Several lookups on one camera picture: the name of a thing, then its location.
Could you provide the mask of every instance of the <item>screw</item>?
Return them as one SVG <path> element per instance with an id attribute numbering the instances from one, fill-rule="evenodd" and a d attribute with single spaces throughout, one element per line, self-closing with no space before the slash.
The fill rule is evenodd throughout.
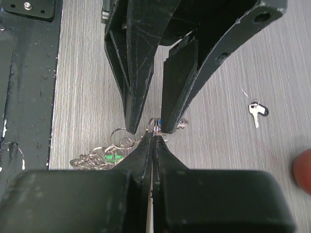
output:
<path id="1" fill-rule="evenodd" d="M 32 6 L 31 6 L 31 4 L 30 4 L 29 2 L 25 2 L 25 3 L 24 3 L 24 8 L 25 8 L 27 11 L 29 11 L 29 10 L 32 9 Z"/>

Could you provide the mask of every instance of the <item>metal bracket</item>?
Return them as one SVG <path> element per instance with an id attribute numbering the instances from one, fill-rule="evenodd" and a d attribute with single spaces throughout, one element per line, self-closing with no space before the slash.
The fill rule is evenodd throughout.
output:
<path id="1" fill-rule="evenodd" d="M 55 0 L 2 0 L 2 8 L 12 14 L 52 22 Z"/>
<path id="2" fill-rule="evenodd" d="M 0 198 L 20 171 L 49 166 L 62 5 L 52 22 L 0 11 Z"/>

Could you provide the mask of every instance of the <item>scratch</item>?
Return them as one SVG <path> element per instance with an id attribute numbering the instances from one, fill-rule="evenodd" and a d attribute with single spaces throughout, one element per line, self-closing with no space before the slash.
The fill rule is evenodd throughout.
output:
<path id="1" fill-rule="evenodd" d="M 243 90 L 243 88 L 241 88 L 242 92 L 249 98 L 249 96 L 247 95 L 247 93 Z"/>
<path id="2" fill-rule="evenodd" d="M 16 145 L 17 145 L 17 148 L 18 148 L 18 151 L 23 155 L 23 161 L 22 161 L 22 166 L 21 166 L 21 169 L 22 170 L 25 170 L 25 160 L 24 160 L 24 157 L 25 157 L 25 155 L 24 155 L 24 153 L 22 152 L 22 150 L 19 148 L 19 146 L 18 146 L 18 144 L 16 143 Z"/>
<path id="3" fill-rule="evenodd" d="M 3 124 L 3 131 L 2 131 L 2 138 L 5 137 L 5 132 L 7 132 L 8 130 L 6 129 L 6 122 L 7 120 L 4 120 L 4 124 Z"/>
<path id="4" fill-rule="evenodd" d="M 148 33 L 147 31 L 145 31 L 145 30 L 143 30 L 143 29 L 141 29 L 141 28 L 139 28 L 139 27 L 135 27 L 135 28 L 136 28 L 137 30 L 141 31 L 142 33 L 145 33 L 145 34 L 148 35 L 148 36 L 151 36 L 151 37 L 154 37 L 154 38 L 157 38 L 157 39 L 161 39 L 160 36 L 152 35 L 152 34 Z"/>
<path id="5" fill-rule="evenodd" d="M 148 40 L 143 36 L 143 34 L 140 33 L 137 34 L 140 35 L 151 48 L 153 48 L 153 46 L 148 42 Z"/>
<path id="6" fill-rule="evenodd" d="M 145 65 L 145 62 L 147 61 L 147 57 L 149 56 L 149 54 L 151 53 L 151 50 L 149 50 L 148 54 L 146 55 L 144 61 L 140 64 L 138 71 L 137 71 L 137 76 L 138 77 L 138 72 L 140 72 L 141 68 L 143 68 L 143 66 Z"/>
<path id="7" fill-rule="evenodd" d="M 17 146 L 17 148 L 18 148 L 19 152 L 23 155 L 23 165 L 21 166 L 21 169 L 22 169 L 22 170 L 25 170 L 25 160 L 24 160 L 25 155 L 24 155 L 24 153 L 21 151 L 21 149 L 19 148 L 19 146 Z"/>

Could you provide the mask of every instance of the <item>black plastic part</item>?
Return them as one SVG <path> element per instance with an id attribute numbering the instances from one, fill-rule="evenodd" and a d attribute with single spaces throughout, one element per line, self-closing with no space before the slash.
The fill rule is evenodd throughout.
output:
<path id="1" fill-rule="evenodd" d="M 161 130 L 164 133 L 175 131 L 176 125 L 194 97 L 231 53 L 271 22 L 283 16 L 286 3 L 286 0 L 278 2 L 273 0 L 233 0 L 228 2 L 217 14 L 212 14 L 204 23 L 200 24 L 197 30 L 191 34 L 191 37 L 198 40 L 199 45 L 195 78 L 190 81 L 190 84 L 183 87 L 179 97 L 180 101 L 176 104 L 172 103 L 171 92 L 165 91 L 165 87 L 163 87 L 162 109 L 164 105 L 173 105 L 169 113 L 163 110 L 161 113 Z M 179 63 L 179 65 L 183 67 L 186 63 Z M 180 72 L 175 73 L 175 79 L 172 76 L 163 79 L 169 79 L 175 83 L 181 73 L 180 69 Z M 170 119 L 166 118 L 167 115 L 177 117 Z"/>
<path id="2" fill-rule="evenodd" d="M 26 9 L 25 2 L 28 2 L 31 7 Z M 56 0 L 2 0 L 1 6 L 9 13 L 52 22 L 55 15 L 55 2 Z"/>
<path id="3" fill-rule="evenodd" d="M 24 168 L 48 169 L 62 4 L 53 22 L 0 11 L 0 197 Z"/>
<path id="4" fill-rule="evenodd" d="M 155 233 L 294 233 L 270 174 L 190 170 L 152 133 L 111 171 L 22 173 L 0 206 L 0 229 L 149 232 L 151 177 Z"/>
<path id="5" fill-rule="evenodd" d="M 106 54 L 119 90 L 127 93 L 122 98 L 126 129 L 131 133 L 137 130 L 147 98 L 156 49 L 180 1 L 117 0 L 110 11 Z"/>
<path id="6" fill-rule="evenodd" d="M 164 64 L 161 130 L 173 133 L 225 59 L 286 9 L 287 0 L 117 0 L 105 40 L 127 131 L 137 130 L 158 45 L 182 39 Z"/>
<path id="7" fill-rule="evenodd" d="M 138 232 L 145 233 L 147 228 L 148 201 L 151 188 L 151 169 L 153 152 L 153 134 L 146 133 L 139 146 L 128 155 L 113 171 L 131 172 L 137 186 L 138 193 L 135 197 L 137 219 L 135 224 Z"/>
<path id="8" fill-rule="evenodd" d="M 266 172 L 175 170 L 163 175 L 162 191 L 166 232 L 295 231 L 281 188 Z"/>
<path id="9" fill-rule="evenodd" d="M 3 199 L 0 229 L 6 233 L 135 233 L 136 193 L 129 172 L 24 172 Z"/>

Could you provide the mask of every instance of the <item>silver key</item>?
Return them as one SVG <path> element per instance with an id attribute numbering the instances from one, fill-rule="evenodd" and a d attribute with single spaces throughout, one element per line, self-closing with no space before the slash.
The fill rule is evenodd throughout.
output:
<path id="1" fill-rule="evenodd" d="M 258 113 L 260 112 L 260 108 L 258 107 L 257 104 L 252 103 L 248 106 L 248 109 L 249 109 L 249 113 L 252 114 L 254 117 L 256 129 L 258 129 L 259 128 Z"/>

